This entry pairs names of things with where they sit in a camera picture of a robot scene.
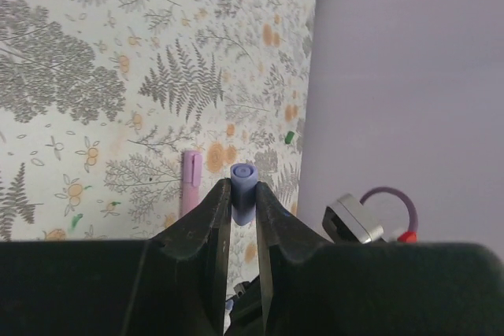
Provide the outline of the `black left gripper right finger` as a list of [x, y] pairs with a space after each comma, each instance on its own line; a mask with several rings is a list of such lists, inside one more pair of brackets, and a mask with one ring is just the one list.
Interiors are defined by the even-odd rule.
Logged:
[[500, 335], [503, 264], [469, 243], [332, 243], [256, 187], [267, 335]]

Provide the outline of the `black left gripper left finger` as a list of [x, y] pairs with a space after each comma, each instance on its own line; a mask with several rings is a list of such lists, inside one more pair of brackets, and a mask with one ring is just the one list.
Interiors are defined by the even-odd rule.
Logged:
[[231, 182], [156, 236], [4, 242], [4, 335], [220, 335]]

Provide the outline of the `blue pen cap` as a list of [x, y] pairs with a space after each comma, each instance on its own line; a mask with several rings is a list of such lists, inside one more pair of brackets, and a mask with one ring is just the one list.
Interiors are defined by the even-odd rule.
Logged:
[[245, 226], [255, 217], [258, 169], [252, 164], [234, 164], [231, 166], [230, 179], [232, 218], [237, 225]]

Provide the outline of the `pink highlighter pen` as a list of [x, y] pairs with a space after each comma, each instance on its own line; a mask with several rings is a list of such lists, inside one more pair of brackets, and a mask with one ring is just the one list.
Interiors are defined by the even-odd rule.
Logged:
[[199, 188], [202, 181], [202, 155], [196, 150], [183, 153], [181, 216], [185, 216], [199, 204]]

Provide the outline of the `white pen with blue tip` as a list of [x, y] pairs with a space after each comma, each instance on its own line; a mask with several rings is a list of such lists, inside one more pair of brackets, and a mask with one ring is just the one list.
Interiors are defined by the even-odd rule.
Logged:
[[229, 299], [229, 300], [226, 301], [226, 303], [225, 303], [225, 309], [226, 309], [227, 312], [231, 312], [232, 311], [232, 309], [234, 307], [234, 303], [235, 302], [234, 302], [233, 299]]

